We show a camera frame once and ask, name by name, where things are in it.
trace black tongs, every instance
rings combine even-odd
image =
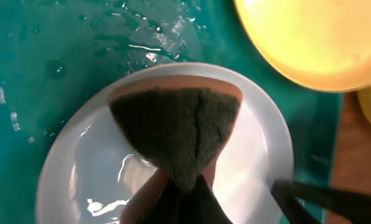
[[[293,180],[277,180],[271,194],[290,224],[319,224],[296,198],[329,209],[355,224],[371,224],[371,196],[327,189]]]

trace yellow plate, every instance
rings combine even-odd
[[[249,38],[284,76],[308,88],[371,83],[371,0],[235,0]]]

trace teal surface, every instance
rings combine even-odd
[[[342,95],[276,72],[231,1],[0,0],[0,223],[34,223],[44,159],[82,104],[132,72],[181,61],[221,65],[261,86],[289,126],[295,178],[328,184]]]

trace white plate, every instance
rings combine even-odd
[[[213,191],[234,224],[278,222],[281,211],[270,185],[293,173],[291,138],[278,108],[260,87],[236,72],[203,63],[174,63],[118,80],[75,113],[44,164],[37,193],[39,223],[119,224],[125,204],[156,168],[125,141],[107,98],[136,80],[169,75],[216,78],[241,89],[240,114],[217,161]]]

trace wet surface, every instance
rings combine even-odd
[[[44,159],[82,104],[135,71],[185,61],[252,79],[288,124],[303,122],[293,138],[310,139],[321,93],[262,59],[230,1],[0,0],[0,223],[34,222]]]

